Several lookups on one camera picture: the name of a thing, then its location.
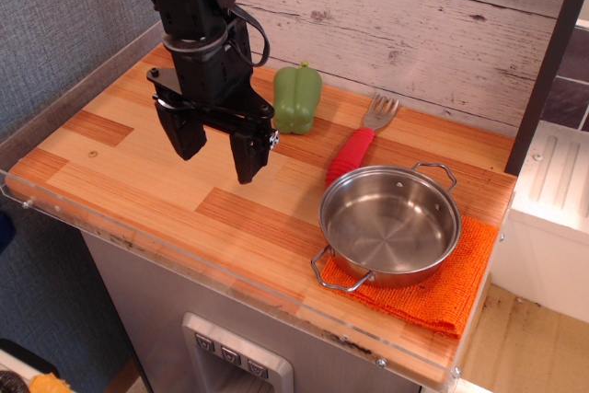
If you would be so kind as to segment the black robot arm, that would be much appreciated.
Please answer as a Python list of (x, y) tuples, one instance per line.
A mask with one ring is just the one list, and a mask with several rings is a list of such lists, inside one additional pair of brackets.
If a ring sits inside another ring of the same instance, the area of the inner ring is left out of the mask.
[(164, 29), (171, 68), (147, 73), (160, 124), (176, 153), (189, 160), (206, 143), (208, 127), (227, 133), (237, 179), (252, 181), (277, 142), (274, 109), (254, 91), (248, 28), (260, 23), (237, 0), (151, 0)]

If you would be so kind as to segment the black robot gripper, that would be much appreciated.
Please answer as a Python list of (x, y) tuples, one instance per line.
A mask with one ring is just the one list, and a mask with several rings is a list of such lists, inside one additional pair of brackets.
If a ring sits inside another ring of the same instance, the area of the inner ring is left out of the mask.
[(231, 19), (208, 35), (163, 35), (172, 68), (153, 68), (157, 116), (175, 152), (190, 160), (206, 144), (206, 127), (229, 135), (237, 179), (250, 183), (268, 164), (275, 139), (273, 107), (250, 83), (254, 63), (248, 24)]

